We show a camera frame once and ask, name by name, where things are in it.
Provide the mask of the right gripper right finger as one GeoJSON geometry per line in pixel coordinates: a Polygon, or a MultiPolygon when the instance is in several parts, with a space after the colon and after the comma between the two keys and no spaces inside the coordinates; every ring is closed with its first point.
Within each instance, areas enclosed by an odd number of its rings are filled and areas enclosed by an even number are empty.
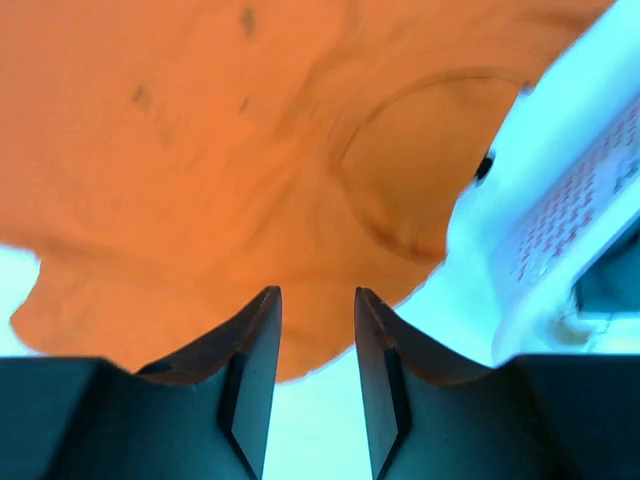
{"type": "Polygon", "coordinates": [[[354,324],[374,478],[638,477],[637,356],[520,355],[491,369],[367,288],[354,324]]]}

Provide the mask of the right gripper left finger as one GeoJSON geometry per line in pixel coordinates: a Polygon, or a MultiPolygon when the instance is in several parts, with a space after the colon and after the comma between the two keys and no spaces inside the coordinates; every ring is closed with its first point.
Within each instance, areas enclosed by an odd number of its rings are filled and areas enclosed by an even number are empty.
{"type": "Polygon", "coordinates": [[[2,477],[260,478],[281,313],[267,287],[136,373],[97,357],[3,359],[2,477]]]}

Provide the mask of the orange t shirt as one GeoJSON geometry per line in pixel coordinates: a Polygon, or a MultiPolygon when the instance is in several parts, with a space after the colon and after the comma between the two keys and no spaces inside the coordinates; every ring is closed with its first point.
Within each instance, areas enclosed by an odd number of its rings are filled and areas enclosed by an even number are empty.
{"type": "Polygon", "coordinates": [[[49,355],[135,370],[284,294],[277,378],[405,300],[518,94],[606,1],[5,1],[1,240],[49,355]]]}

